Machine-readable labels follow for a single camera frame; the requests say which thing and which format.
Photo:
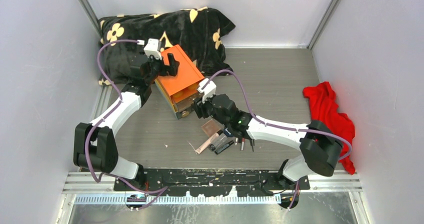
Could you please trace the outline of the pink square compact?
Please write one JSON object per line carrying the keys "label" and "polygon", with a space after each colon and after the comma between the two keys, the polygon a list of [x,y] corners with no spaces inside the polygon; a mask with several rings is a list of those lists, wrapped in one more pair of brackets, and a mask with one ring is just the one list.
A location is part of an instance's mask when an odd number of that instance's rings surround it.
{"label": "pink square compact", "polygon": [[208,137],[213,136],[215,133],[222,132],[221,126],[214,119],[208,120],[201,126],[201,129]]}

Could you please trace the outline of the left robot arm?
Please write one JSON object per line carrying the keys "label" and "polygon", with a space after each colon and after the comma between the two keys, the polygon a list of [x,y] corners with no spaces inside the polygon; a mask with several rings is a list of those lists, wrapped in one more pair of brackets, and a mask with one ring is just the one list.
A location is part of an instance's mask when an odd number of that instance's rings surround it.
{"label": "left robot arm", "polygon": [[90,123],[81,122],[76,126],[73,148],[76,166],[125,178],[126,184],[135,191],[146,184],[144,168],[119,156],[115,135],[147,102],[155,79],[159,76],[175,77],[180,65],[172,53],[163,54],[162,59],[150,56],[142,60],[144,63],[131,67],[132,71],[140,72],[140,76],[120,90],[114,104]]}

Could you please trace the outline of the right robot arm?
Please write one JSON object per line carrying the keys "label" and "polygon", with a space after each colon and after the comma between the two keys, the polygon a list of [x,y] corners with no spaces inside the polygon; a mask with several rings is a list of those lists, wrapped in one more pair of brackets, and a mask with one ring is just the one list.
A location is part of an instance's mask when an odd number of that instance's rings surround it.
{"label": "right robot arm", "polygon": [[343,145],[321,121],[313,120],[309,124],[272,121],[238,109],[225,94],[196,98],[191,106],[198,118],[215,119],[230,136],[249,140],[251,145],[263,140],[300,151],[299,156],[285,160],[278,170],[277,182],[283,189],[291,189],[310,174],[323,177],[334,174]]}

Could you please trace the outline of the orange drawer organizer box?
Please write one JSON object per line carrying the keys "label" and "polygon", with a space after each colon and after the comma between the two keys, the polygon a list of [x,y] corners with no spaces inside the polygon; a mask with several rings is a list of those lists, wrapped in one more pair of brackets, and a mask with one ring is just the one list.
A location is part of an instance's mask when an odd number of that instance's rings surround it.
{"label": "orange drawer organizer box", "polygon": [[204,75],[198,70],[180,45],[172,46],[161,52],[164,63],[170,64],[168,55],[179,62],[176,76],[158,76],[155,84],[171,107],[176,119],[188,116],[192,111],[192,103],[202,95],[197,91]]}

